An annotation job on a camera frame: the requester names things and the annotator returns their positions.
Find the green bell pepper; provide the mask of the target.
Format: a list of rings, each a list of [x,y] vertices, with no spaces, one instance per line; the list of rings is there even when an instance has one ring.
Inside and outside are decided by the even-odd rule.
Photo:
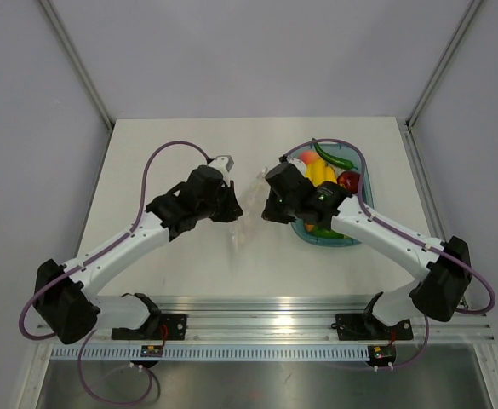
[[[320,239],[344,239],[345,236],[333,230],[327,230],[320,227],[315,227],[312,230],[312,235]]]

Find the clear zip top bag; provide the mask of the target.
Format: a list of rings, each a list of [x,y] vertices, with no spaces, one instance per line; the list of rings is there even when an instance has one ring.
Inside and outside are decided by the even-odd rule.
[[[230,227],[231,250],[234,254],[244,251],[266,224],[261,214],[270,192],[266,182],[268,171],[267,167],[263,168],[238,199],[243,214]]]

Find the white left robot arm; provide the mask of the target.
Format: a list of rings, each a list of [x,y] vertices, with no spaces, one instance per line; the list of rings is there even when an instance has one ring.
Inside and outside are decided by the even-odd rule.
[[[48,260],[37,270],[34,308],[64,343],[85,338],[98,324],[115,339],[160,339],[168,329],[163,313],[148,296],[135,293],[111,306],[99,302],[100,290],[150,251],[162,247],[197,223],[233,222],[243,211],[229,172],[232,160],[219,156],[198,166],[187,180],[143,206],[135,223],[84,257],[63,264]]]

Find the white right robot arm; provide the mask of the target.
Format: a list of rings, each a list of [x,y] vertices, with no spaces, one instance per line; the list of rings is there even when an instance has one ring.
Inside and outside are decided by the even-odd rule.
[[[447,242],[420,235],[381,218],[345,188],[325,181],[318,187],[287,162],[265,176],[270,187],[263,219],[289,223],[303,221],[316,228],[341,233],[394,261],[412,277],[391,292],[375,294],[351,331],[356,339],[387,339],[396,325],[424,315],[448,322],[472,278],[467,243]]]

